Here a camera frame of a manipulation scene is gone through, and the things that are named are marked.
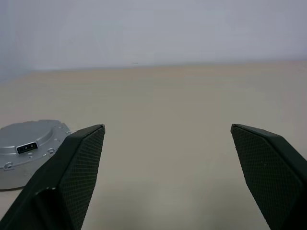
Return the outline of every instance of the beige table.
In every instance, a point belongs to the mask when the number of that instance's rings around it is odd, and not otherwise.
[[[0,127],[106,125],[84,230],[268,230],[231,124],[307,156],[307,62],[35,73],[0,85],[0,106]],[[0,216],[18,194],[0,193]]]

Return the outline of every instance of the black connector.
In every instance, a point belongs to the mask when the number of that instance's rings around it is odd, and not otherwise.
[[[35,149],[38,149],[38,147],[37,147],[37,144],[33,142],[30,144],[18,147],[17,152],[21,154],[21,153],[28,152],[28,151],[35,150]]]

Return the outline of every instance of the silver metal device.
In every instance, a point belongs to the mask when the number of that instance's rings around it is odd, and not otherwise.
[[[52,157],[68,127],[57,120],[14,123],[0,129],[0,189],[23,187]]]

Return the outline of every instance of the table surface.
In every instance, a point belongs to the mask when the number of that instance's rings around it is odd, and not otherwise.
[[[0,85],[0,127],[105,124],[83,230],[268,230],[232,123],[307,156],[307,62],[41,72]],[[0,192],[0,217],[20,190]]]

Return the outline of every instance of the white wall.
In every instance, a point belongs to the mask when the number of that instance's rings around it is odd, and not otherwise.
[[[2,1],[7,75],[307,58],[306,0]]]

